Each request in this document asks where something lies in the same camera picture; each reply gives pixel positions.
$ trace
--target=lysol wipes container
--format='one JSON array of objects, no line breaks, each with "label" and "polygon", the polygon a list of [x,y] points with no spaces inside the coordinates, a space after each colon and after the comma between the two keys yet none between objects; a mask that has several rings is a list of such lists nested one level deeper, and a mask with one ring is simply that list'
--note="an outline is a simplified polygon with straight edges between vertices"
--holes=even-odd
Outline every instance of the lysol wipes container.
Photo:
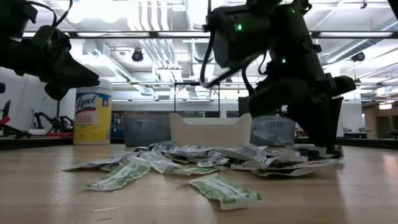
[{"label": "lysol wipes container", "polygon": [[98,86],[77,88],[73,143],[109,144],[111,112],[111,82],[100,78]]}]

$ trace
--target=wooden countertop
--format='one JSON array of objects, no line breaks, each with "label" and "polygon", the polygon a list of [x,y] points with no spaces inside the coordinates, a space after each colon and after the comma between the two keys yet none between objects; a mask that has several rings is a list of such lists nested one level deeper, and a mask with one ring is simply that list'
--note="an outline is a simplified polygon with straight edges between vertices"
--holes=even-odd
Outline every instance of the wooden countertop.
[{"label": "wooden countertop", "polygon": [[250,172],[221,172],[239,186],[264,193],[264,207],[232,211],[220,210],[219,202],[186,184],[196,177],[152,170],[123,189],[95,192],[83,186],[105,172],[61,171],[120,154],[123,145],[0,151],[0,219],[7,224],[397,223],[398,152],[343,149],[341,164],[307,177],[270,179]]}]

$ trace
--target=lysol logo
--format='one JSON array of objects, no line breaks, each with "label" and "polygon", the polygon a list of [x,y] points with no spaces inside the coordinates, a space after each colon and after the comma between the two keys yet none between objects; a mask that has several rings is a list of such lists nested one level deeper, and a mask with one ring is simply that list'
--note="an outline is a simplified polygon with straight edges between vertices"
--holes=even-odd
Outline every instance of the lysol logo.
[{"label": "lysol logo", "polygon": [[98,96],[96,94],[86,94],[79,97],[76,101],[76,114],[95,111],[97,106]]}]

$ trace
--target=clear plastic bin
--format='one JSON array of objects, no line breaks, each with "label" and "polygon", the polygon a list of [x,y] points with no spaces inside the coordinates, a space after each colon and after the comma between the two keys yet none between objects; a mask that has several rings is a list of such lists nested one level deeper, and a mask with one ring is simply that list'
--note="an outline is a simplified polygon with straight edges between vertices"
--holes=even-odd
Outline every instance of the clear plastic bin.
[{"label": "clear plastic bin", "polygon": [[124,144],[149,146],[171,140],[168,115],[128,115],[124,117]]},{"label": "clear plastic bin", "polygon": [[250,143],[256,146],[294,145],[295,122],[279,116],[252,119]]}]

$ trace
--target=pile of wrappers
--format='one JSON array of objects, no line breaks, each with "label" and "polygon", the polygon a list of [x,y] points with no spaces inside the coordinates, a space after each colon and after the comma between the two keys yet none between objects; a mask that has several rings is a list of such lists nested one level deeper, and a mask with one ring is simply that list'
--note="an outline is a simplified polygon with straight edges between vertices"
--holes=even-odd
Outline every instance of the pile of wrappers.
[{"label": "pile of wrappers", "polygon": [[[117,190],[134,179],[141,178],[150,168],[163,175],[203,175],[229,170],[243,170],[261,177],[283,175],[297,177],[312,174],[336,164],[343,158],[343,151],[335,154],[313,146],[289,148],[284,153],[275,148],[257,147],[252,144],[238,148],[203,146],[178,147],[178,142],[166,141],[149,147],[135,147],[109,159],[91,160],[71,166],[75,169],[101,169],[109,172],[95,184],[85,187],[92,190]],[[263,204],[262,194],[242,189],[217,173],[189,181],[208,199],[220,201],[221,209],[256,207]]]}]

